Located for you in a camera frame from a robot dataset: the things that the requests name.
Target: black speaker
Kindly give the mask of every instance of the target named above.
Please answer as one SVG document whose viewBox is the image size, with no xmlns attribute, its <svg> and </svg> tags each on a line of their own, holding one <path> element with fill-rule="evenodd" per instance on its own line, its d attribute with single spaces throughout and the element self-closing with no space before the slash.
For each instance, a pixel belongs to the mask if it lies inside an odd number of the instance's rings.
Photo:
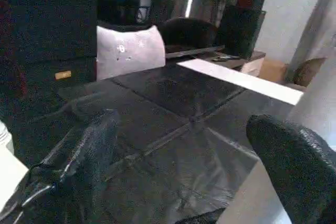
<svg viewBox="0 0 336 224">
<path fill-rule="evenodd" d="M 224 53 L 249 59 L 266 12 L 237 6 L 226 6 L 218 28 L 215 46 L 225 45 Z"/>
<path fill-rule="evenodd" d="M 8 0 L 21 64 L 95 56 L 97 0 Z"/>
</svg>

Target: transparent plastic sheet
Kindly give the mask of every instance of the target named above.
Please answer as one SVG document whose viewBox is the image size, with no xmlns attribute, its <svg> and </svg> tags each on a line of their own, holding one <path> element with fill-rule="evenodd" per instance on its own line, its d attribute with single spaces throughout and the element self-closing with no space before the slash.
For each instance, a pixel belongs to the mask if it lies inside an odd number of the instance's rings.
<svg viewBox="0 0 336 224">
<path fill-rule="evenodd" d="M 41 125 L 71 127 L 104 109 L 120 116 L 100 223 L 175 223 L 225 208 L 258 159 L 245 134 L 249 116 L 282 119 L 292 107 L 182 67 L 62 89 L 58 97 L 67 102 L 60 110 L 30 117 L 17 135 L 41 144 L 63 134 L 40 132 Z"/>
</svg>

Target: chair backrest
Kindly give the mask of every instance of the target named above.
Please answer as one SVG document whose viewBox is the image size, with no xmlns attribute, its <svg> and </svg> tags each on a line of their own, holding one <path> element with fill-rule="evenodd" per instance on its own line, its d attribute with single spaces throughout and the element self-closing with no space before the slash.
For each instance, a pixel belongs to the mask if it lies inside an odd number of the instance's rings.
<svg viewBox="0 0 336 224">
<path fill-rule="evenodd" d="M 336 153 L 326 141 L 267 115 L 252 116 L 246 132 L 291 221 L 335 223 Z"/>
<path fill-rule="evenodd" d="M 165 45 L 182 45 L 194 48 L 211 47 L 217 27 L 193 18 L 173 18 L 158 26 Z"/>
<path fill-rule="evenodd" d="M 105 110 L 74 126 L 28 171 L 0 213 L 0 223 L 99 223 L 117 118 L 115 111 Z"/>
</svg>

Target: white cushion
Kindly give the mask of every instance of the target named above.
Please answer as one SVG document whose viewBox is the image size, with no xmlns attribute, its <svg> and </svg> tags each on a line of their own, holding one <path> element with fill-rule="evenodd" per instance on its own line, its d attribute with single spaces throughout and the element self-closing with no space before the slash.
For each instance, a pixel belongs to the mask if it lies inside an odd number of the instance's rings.
<svg viewBox="0 0 336 224">
<path fill-rule="evenodd" d="M 125 33 L 97 26 L 97 80 L 164 65 L 164 43 L 156 26 Z"/>
</svg>

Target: black table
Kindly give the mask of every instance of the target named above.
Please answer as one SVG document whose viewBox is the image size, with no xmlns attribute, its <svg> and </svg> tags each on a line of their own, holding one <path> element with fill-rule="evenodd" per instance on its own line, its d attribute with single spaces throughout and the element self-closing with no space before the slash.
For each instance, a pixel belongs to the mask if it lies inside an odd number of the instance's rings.
<svg viewBox="0 0 336 224">
<path fill-rule="evenodd" d="M 116 109 L 118 143 L 102 221 L 172 223 L 228 206 L 258 160 L 247 119 L 283 119 L 291 107 L 169 65 L 16 101 L 7 124 L 16 156 L 31 166 L 72 126 Z"/>
</svg>

